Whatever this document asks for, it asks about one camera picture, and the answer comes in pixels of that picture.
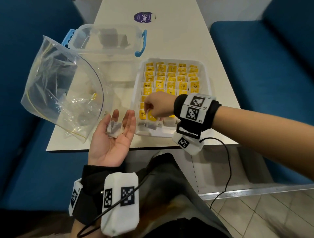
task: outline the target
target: black wrist strap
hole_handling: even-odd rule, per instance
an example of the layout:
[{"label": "black wrist strap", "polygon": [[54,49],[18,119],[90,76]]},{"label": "black wrist strap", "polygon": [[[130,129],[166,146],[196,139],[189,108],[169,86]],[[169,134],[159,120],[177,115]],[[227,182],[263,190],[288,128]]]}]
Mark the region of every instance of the black wrist strap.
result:
[{"label": "black wrist strap", "polygon": [[180,117],[181,109],[182,109],[182,106],[183,106],[184,101],[186,100],[187,96],[188,95],[183,94],[183,95],[179,95],[176,98],[175,103],[174,103],[174,111],[173,112],[174,112],[174,115],[181,120],[179,126],[182,127],[183,129],[187,130],[190,133],[198,135],[198,136],[194,136],[194,137],[195,138],[197,137],[199,139],[200,133],[202,131],[205,131],[205,130],[211,128],[215,114],[216,114],[218,108],[221,106],[221,104],[218,101],[212,100],[210,107],[206,112],[204,122],[203,122],[203,124],[201,124],[201,123],[194,122],[194,121],[187,120],[185,118]]},{"label": "black wrist strap", "polygon": [[122,172],[121,167],[85,165],[82,172],[83,188],[76,202],[73,217],[87,225],[102,212],[105,179],[109,174]]}]

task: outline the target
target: forearm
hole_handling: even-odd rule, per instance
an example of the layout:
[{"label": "forearm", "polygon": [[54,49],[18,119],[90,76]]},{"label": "forearm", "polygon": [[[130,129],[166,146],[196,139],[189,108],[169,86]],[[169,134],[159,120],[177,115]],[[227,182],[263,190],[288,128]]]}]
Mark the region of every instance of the forearm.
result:
[{"label": "forearm", "polygon": [[[78,220],[74,220],[74,223],[73,223],[73,227],[72,227],[72,230],[71,230],[71,235],[70,235],[70,238],[76,238],[77,234],[80,232],[80,230],[82,230],[84,227],[84,224],[80,223]],[[86,229],[83,233],[86,233],[92,229],[94,229],[95,226],[91,226],[89,227],[88,229]],[[107,237],[105,236],[100,229],[94,231],[93,233],[85,236],[86,238],[104,238],[104,237]]]},{"label": "forearm", "polygon": [[212,128],[314,180],[313,126],[221,106],[215,114]]}]

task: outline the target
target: clear plastic bag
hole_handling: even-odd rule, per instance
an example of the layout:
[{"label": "clear plastic bag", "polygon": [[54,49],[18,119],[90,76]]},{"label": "clear plastic bag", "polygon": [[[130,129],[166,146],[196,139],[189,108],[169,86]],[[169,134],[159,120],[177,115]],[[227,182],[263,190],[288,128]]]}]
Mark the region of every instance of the clear plastic bag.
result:
[{"label": "clear plastic bag", "polygon": [[111,111],[112,98],[109,82],[95,65],[44,36],[21,101],[27,111],[85,142]]}]

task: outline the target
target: cable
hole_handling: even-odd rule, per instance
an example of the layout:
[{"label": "cable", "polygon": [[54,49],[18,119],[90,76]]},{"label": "cable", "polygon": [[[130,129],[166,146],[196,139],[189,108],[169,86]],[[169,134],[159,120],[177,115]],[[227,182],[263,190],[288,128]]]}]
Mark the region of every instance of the cable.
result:
[{"label": "cable", "polygon": [[223,194],[224,192],[227,191],[227,186],[228,186],[228,184],[229,184],[229,182],[230,182],[232,173],[231,173],[230,155],[229,155],[229,151],[228,151],[228,148],[227,148],[227,146],[225,145],[225,143],[223,143],[221,140],[219,140],[219,139],[217,139],[217,138],[214,138],[214,137],[207,137],[207,138],[201,139],[199,142],[201,143],[202,141],[204,141],[204,140],[206,140],[206,139],[214,139],[214,140],[217,140],[217,141],[219,141],[219,142],[221,142],[221,143],[223,144],[223,146],[226,148],[226,151],[227,151],[228,163],[229,163],[229,169],[230,169],[230,176],[229,176],[229,179],[228,179],[228,181],[227,181],[227,183],[226,183],[225,190],[224,190],[223,192],[221,192],[220,194],[218,194],[217,197],[215,197],[215,199],[212,201],[212,203],[211,203],[211,205],[210,205],[210,208],[212,208],[212,205],[213,205],[214,201],[215,201],[221,194]]},{"label": "cable", "polygon": [[82,237],[85,237],[91,233],[93,233],[94,231],[98,230],[100,228],[100,226],[98,227],[95,227],[94,229],[82,234],[87,228],[89,228],[90,226],[92,226],[99,218],[101,218],[103,215],[105,215],[107,212],[111,211],[114,207],[116,207],[117,205],[119,205],[121,202],[123,202],[124,200],[126,200],[129,196],[131,196],[132,194],[135,193],[136,190],[138,190],[142,185],[143,183],[147,180],[148,178],[148,175],[146,175],[143,180],[138,184],[138,186],[132,191],[129,193],[128,196],[120,199],[119,201],[117,201],[115,204],[113,204],[111,207],[109,207],[107,210],[105,210],[104,212],[102,212],[101,214],[99,214],[94,220],[92,220],[89,224],[87,224],[86,226],[83,227],[82,230],[79,231],[79,233],[76,235],[77,238],[82,238]]}]

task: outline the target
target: blue couch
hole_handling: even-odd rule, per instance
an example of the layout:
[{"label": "blue couch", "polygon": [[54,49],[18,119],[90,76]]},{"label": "blue couch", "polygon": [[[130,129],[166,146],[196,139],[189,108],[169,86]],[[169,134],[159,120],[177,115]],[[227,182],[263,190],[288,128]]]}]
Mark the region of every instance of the blue couch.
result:
[{"label": "blue couch", "polygon": [[[273,0],[262,20],[215,22],[210,34],[242,109],[314,126],[313,0]],[[313,183],[265,162],[275,182]]]},{"label": "blue couch", "polygon": [[42,35],[61,43],[83,19],[71,0],[1,1],[0,19],[0,208],[66,211],[87,152],[46,152],[54,125],[20,100]]}]

